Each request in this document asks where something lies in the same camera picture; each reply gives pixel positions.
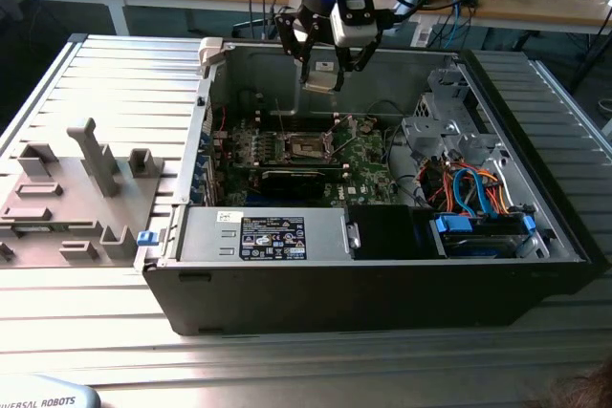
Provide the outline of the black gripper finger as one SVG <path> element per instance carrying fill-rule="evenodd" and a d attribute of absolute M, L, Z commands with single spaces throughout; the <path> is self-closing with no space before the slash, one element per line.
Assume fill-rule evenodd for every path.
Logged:
<path fill-rule="evenodd" d="M 341 90 L 344 83 L 345 73 L 361 72 L 365 68 L 374 52 L 378 49 L 382 41 L 382 36 L 383 35 L 381 33 L 378 33 L 375 36 L 375 39 L 363 49 L 361 49 L 360 52 L 355 56 L 351 55 L 351 51 L 349 48 L 341 48 L 338 46 L 335 47 L 335 52 L 339 64 L 338 76 L 336 84 L 334 86 L 335 92 L 339 92 Z"/>
<path fill-rule="evenodd" d="M 286 12 L 278 14 L 274 19 L 283 50 L 301 64 L 299 82 L 305 84 L 310 73 L 311 51 L 318 40 L 318 21 L 314 22 L 303 42 L 299 42 L 295 36 L 295 21 L 295 14 Z"/>

